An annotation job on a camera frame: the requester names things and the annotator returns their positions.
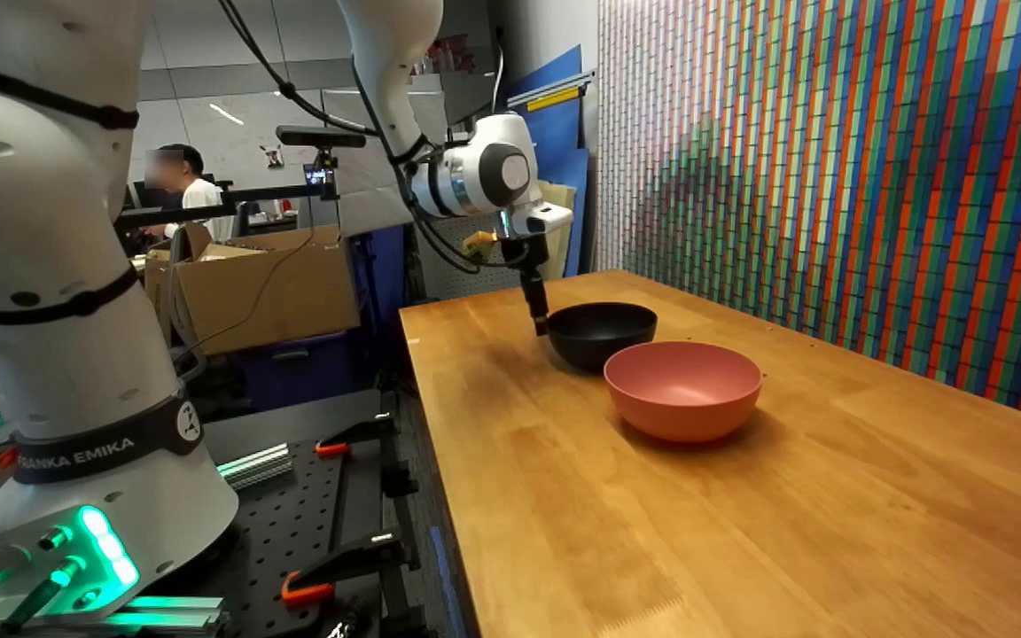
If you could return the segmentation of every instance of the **white shirt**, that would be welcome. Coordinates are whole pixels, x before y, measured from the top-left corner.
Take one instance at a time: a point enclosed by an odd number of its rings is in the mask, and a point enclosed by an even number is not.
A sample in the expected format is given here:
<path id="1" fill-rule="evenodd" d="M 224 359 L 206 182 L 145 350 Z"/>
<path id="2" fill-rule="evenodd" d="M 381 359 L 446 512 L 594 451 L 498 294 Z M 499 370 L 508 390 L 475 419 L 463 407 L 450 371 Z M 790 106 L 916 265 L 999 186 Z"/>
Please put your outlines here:
<path id="1" fill-rule="evenodd" d="M 218 186 L 212 185 L 206 179 L 196 179 L 184 190 L 184 199 L 181 205 L 187 207 L 199 207 L 206 205 L 222 205 L 223 190 Z M 232 237 L 235 230 L 235 217 L 211 217 L 203 223 L 207 231 L 211 234 L 211 239 L 215 242 L 226 242 Z M 178 224 L 169 224 L 164 228 L 164 235 L 171 239 L 179 229 Z"/>

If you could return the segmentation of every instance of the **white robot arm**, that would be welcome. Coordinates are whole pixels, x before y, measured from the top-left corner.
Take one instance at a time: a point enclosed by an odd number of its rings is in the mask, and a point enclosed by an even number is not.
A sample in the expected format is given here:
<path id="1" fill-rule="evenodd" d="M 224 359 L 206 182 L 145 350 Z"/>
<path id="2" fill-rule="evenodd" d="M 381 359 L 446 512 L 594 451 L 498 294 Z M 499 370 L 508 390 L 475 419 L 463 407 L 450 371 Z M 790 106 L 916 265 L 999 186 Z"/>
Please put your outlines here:
<path id="1" fill-rule="evenodd" d="M 467 145 L 430 148 L 406 85 L 441 0 L 339 3 L 410 198 L 438 217 L 501 211 L 503 255 L 541 331 L 540 233 L 572 215 L 542 202 L 526 125 L 485 117 Z M 44 615 L 103 619 L 202 552 L 238 508 L 111 226 L 152 5 L 0 0 L 0 387 L 20 452 L 0 488 L 0 621 L 71 556 L 84 567 Z"/>

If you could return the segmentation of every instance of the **person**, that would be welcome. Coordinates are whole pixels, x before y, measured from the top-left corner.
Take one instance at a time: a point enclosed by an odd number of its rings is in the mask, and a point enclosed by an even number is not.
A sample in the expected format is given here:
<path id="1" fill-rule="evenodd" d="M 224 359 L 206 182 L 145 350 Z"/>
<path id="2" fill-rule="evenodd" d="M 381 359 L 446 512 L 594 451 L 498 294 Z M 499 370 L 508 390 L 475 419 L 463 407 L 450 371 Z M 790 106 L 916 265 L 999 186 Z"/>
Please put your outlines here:
<path id="1" fill-rule="evenodd" d="M 203 156 L 187 144 L 159 146 L 152 158 L 150 186 L 169 193 L 183 193 L 182 207 L 222 205 L 223 190 L 203 179 Z M 225 242 L 232 238 L 235 217 L 211 217 L 203 222 L 211 239 Z M 153 226 L 152 233 L 171 239 L 178 224 Z"/>

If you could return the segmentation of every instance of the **bowl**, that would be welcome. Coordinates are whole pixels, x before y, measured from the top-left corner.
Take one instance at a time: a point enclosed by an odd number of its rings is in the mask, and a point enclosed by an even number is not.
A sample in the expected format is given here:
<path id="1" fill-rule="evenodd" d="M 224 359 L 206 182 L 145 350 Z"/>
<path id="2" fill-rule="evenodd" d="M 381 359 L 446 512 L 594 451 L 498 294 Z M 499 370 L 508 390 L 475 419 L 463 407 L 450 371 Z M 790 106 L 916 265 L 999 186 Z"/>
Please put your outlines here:
<path id="1" fill-rule="evenodd" d="M 635 345 L 604 364 L 617 412 L 657 439 L 700 443 L 733 433 L 755 411 L 763 372 L 739 352 L 712 344 Z"/>
<path id="2" fill-rule="evenodd" d="M 554 350 L 574 367 L 600 373 L 604 362 L 655 335 L 655 312 L 632 303 L 583 303 L 550 314 L 547 334 Z"/>

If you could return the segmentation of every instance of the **colorful wall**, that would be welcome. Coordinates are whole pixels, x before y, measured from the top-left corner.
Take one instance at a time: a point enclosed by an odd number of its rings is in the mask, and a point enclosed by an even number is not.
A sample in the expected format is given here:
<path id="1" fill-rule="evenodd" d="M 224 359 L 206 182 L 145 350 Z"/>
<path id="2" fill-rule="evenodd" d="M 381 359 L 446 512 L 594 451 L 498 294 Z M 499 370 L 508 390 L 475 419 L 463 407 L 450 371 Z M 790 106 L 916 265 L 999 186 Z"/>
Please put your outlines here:
<path id="1" fill-rule="evenodd" d="M 602 0 L 599 267 L 1021 408 L 1021 3 Z"/>

